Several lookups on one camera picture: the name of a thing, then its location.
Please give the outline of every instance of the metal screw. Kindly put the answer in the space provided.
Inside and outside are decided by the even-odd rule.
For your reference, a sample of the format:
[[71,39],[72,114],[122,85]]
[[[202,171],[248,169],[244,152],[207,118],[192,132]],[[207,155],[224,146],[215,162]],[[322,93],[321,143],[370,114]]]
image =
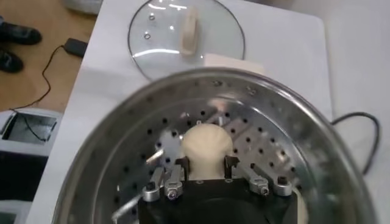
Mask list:
[[288,184],[287,177],[284,176],[279,176],[277,181],[279,185],[286,186]]
[[146,190],[147,191],[152,191],[156,188],[156,184],[154,182],[149,182],[147,185],[146,185]]
[[150,15],[149,15],[149,20],[154,20],[156,17],[154,16],[154,13],[151,13]]
[[175,190],[170,190],[168,191],[168,194],[166,195],[168,197],[168,199],[170,200],[175,200],[176,197],[177,197],[177,191]]
[[267,196],[267,195],[269,194],[269,190],[268,190],[268,188],[266,188],[266,187],[262,187],[262,188],[260,189],[260,193],[261,193],[262,195],[264,195],[264,196]]

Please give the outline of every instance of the steamer basket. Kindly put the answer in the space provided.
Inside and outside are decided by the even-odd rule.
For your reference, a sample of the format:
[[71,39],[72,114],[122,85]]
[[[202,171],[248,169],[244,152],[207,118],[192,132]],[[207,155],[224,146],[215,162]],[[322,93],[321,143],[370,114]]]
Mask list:
[[[287,87],[224,68],[161,79],[112,111],[79,150],[54,223],[112,223],[157,165],[172,167],[182,135],[197,122],[224,127],[240,160],[288,177],[305,199],[309,223],[376,223],[362,176],[329,122]],[[164,155],[147,164],[158,149]],[[132,209],[118,223],[136,220]]]

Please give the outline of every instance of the glass lid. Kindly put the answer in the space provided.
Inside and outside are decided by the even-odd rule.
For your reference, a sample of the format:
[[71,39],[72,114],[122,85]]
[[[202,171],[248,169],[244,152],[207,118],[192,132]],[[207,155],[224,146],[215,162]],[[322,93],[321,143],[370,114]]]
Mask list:
[[245,53],[238,21],[215,0],[148,1],[134,15],[128,39],[134,62],[149,80],[201,67],[205,54],[244,59]]

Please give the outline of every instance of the black cable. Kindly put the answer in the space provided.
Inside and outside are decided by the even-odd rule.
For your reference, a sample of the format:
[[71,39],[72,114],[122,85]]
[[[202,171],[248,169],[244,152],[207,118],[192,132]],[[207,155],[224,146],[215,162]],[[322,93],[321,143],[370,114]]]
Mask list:
[[64,49],[64,46],[63,46],[63,45],[58,46],[58,47],[53,51],[53,53],[51,53],[50,59],[49,59],[48,63],[46,64],[46,66],[45,66],[44,69],[42,70],[42,77],[44,78],[44,80],[45,80],[46,83],[48,84],[48,90],[46,90],[46,92],[45,92],[42,96],[40,96],[38,99],[36,99],[35,101],[33,101],[33,102],[31,102],[31,103],[28,103],[28,104],[26,104],[26,105],[24,105],[24,106],[20,106],[20,107],[16,107],[16,108],[10,108],[10,110],[12,110],[12,111],[14,111],[16,114],[19,114],[20,116],[22,116],[22,118],[23,118],[23,120],[24,120],[24,123],[26,123],[26,126],[27,126],[27,128],[31,131],[31,133],[32,133],[37,139],[39,139],[40,141],[43,141],[43,142],[46,142],[47,139],[39,137],[39,136],[33,131],[33,129],[31,128],[31,126],[30,126],[30,124],[28,123],[27,118],[25,117],[25,115],[21,114],[19,111],[17,111],[17,109],[29,107],[29,106],[31,106],[31,105],[33,105],[33,104],[35,104],[35,103],[38,103],[39,101],[41,101],[44,97],[46,97],[46,96],[50,93],[50,91],[51,91],[51,85],[50,85],[50,82],[49,82],[48,78],[46,78],[44,72],[46,72],[46,70],[48,69],[48,67],[49,67],[49,65],[50,65],[50,63],[51,63],[51,61],[53,60],[53,57],[54,57],[55,53],[56,53],[60,48]]
[[28,103],[28,104],[26,104],[26,105],[24,105],[24,106],[13,108],[13,109],[11,109],[11,110],[14,111],[15,109],[20,109],[20,108],[29,107],[29,106],[31,106],[31,105],[33,105],[33,104],[35,104],[35,103],[38,103],[39,101],[41,101],[45,96],[47,96],[47,95],[50,93],[50,91],[51,91],[51,85],[50,85],[50,83],[49,83],[48,78],[46,78],[44,72],[46,72],[46,70],[48,69],[48,67],[49,67],[49,65],[50,65],[50,63],[51,63],[51,61],[53,60],[53,56],[55,55],[55,53],[56,53],[60,48],[64,48],[63,45],[58,46],[58,47],[53,51],[53,53],[51,53],[51,56],[50,56],[50,59],[49,59],[48,63],[46,64],[46,66],[45,66],[44,69],[42,70],[42,77],[44,78],[44,80],[45,80],[46,83],[48,84],[48,87],[49,87],[48,90],[46,90],[46,92],[45,92],[41,97],[39,97],[37,100],[35,100],[35,101],[31,102],[31,103]]
[[47,139],[39,137],[39,136],[33,131],[33,129],[31,128],[31,126],[30,126],[30,124],[28,123],[27,118],[25,117],[24,114],[20,113],[19,111],[16,111],[15,109],[10,109],[10,110],[12,110],[12,111],[15,112],[16,114],[19,114],[20,116],[22,116],[22,118],[23,118],[23,120],[24,120],[24,123],[26,123],[27,128],[29,129],[29,131],[31,131],[31,133],[32,133],[38,140],[43,141],[43,142],[46,142],[46,141],[47,141]]
[[334,121],[331,122],[331,124],[336,125],[336,124],[338,124],[338,123],[340,123],[340,122],[342,122],[350,117],[366,117],[366,118],[369,118],[370,120],[372,120],[372,122],[375,125],[374,143],[372,144],[370,155],[369,155],[367,163],[363,169],[363,175],[366,175],[368,173],[368,171],[370,171],[370,168],[374,162],[375,154],[378,151],[378,145],[379,145],[380,136],[381,136],[380,123],[379,123],[379,120],[374,115],[371,115],[371,114],[366,113],[366,112],[353,112],[353,113],[345,114],[345,115],[335,119]]

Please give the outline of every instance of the white table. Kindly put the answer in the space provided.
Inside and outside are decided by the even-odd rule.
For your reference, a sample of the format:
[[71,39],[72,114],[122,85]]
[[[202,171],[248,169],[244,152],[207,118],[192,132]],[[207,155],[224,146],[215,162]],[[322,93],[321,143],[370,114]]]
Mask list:
[[[322,21],[316,17],[237,0],[221,1],[241,24],[246,59],[332,117]],[[147,84],[127,49],[130,20],[142,0],[105,0],[77,76],[60,130],[32,204],[28,224],[49,224],[74,156],[93,128]]]

